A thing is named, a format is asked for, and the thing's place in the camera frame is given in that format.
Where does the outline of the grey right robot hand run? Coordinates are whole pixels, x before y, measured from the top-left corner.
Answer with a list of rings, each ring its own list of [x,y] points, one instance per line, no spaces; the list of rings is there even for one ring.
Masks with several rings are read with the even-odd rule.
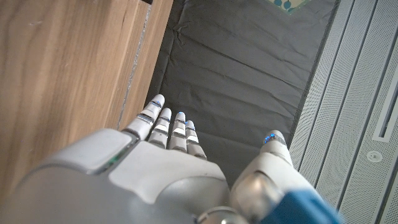
[[[230,187],[191,121],[155,96],[122,131],[101,129],[30,171],[1,207],[2,223],[254,223],[313,186],[279,131]]]

